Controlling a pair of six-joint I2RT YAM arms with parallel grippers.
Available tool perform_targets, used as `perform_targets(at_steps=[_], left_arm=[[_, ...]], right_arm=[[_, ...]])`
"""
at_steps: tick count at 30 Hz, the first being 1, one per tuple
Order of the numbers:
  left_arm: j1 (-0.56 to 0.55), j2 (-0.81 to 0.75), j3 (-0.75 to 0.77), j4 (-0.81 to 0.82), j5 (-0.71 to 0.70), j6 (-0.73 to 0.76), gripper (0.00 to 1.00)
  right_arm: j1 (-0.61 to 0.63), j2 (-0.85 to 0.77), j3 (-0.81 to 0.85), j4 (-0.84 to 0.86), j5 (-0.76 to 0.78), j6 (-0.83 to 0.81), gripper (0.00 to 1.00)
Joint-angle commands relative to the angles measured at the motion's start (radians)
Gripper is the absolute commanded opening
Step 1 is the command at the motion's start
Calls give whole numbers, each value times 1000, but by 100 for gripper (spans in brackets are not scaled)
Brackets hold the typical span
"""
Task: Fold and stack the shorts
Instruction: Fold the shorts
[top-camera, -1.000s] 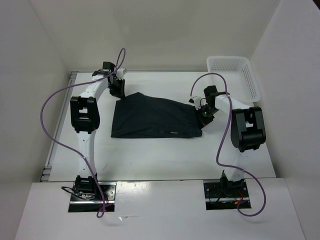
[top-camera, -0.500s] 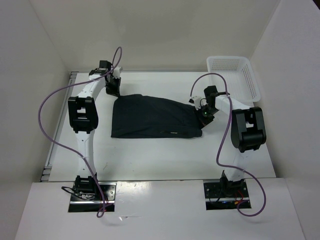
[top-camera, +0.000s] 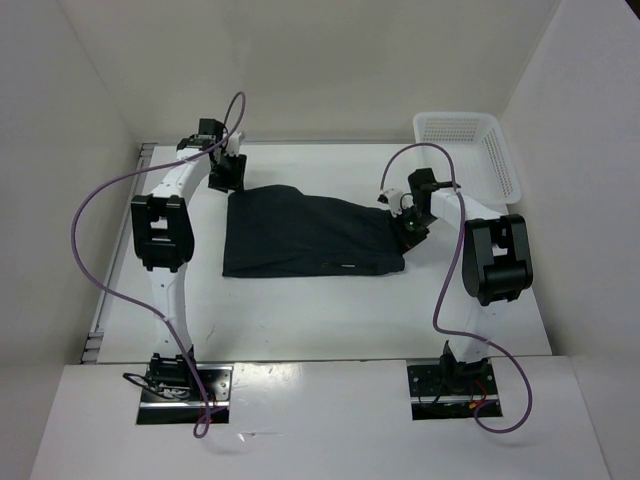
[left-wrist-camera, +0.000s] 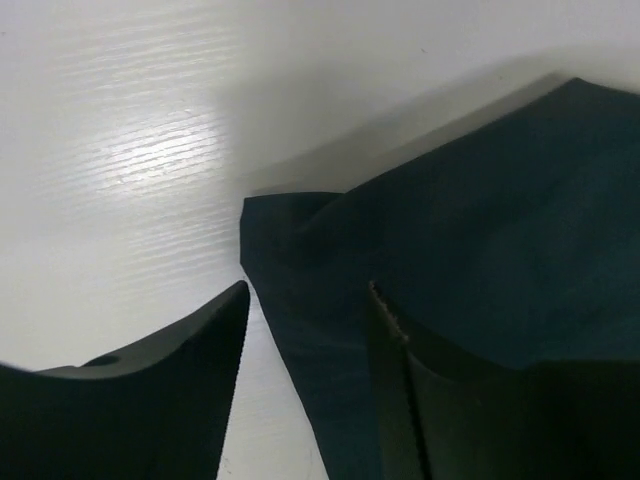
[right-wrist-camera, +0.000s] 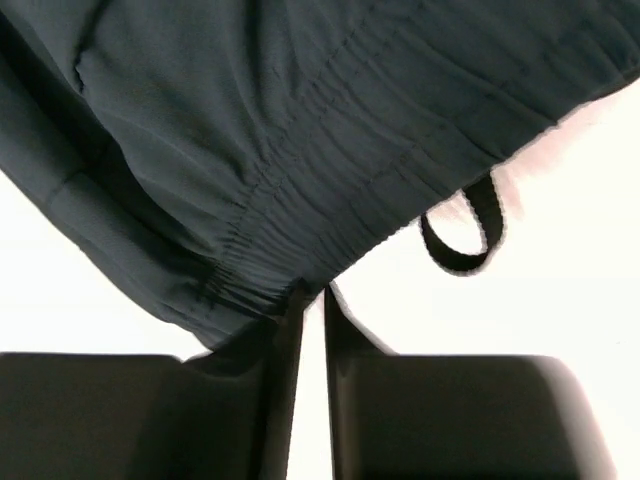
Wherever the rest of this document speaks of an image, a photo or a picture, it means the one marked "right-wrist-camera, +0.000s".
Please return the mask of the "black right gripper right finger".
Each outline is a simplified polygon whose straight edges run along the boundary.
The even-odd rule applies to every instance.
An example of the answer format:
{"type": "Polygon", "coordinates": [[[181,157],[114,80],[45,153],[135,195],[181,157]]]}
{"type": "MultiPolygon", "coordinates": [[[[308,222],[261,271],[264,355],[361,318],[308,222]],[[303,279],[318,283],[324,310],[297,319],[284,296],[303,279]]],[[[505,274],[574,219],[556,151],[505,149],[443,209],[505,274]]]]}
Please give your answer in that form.
{"type": "Polygon", "coordinates": [[[404,355],[324,293],[337,479],[612,479],[576,376],[533,355],[404,355]]]}

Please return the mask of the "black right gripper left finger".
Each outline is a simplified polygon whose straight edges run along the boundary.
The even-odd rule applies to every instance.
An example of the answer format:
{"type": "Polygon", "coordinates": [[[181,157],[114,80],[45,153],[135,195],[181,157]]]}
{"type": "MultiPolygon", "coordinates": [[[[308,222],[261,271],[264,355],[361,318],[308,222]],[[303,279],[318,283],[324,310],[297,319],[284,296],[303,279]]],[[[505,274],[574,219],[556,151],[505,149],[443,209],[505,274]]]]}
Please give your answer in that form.
{"type": "Polygon", "coordinates": [[[214,352],[5,353],[5,479],[282,479],[304,292],[214,352]]]}

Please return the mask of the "dark navy shorts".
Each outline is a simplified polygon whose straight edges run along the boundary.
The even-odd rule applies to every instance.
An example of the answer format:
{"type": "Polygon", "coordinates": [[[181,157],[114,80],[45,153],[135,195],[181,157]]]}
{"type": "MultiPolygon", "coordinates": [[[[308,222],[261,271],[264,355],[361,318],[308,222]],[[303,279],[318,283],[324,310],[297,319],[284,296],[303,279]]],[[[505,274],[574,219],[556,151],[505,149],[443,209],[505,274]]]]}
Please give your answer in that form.
{"type": "Polygon", "coordinates": [[[638,75],[635,1],[5,1],[1,168],[213,346],[638,75]]]}

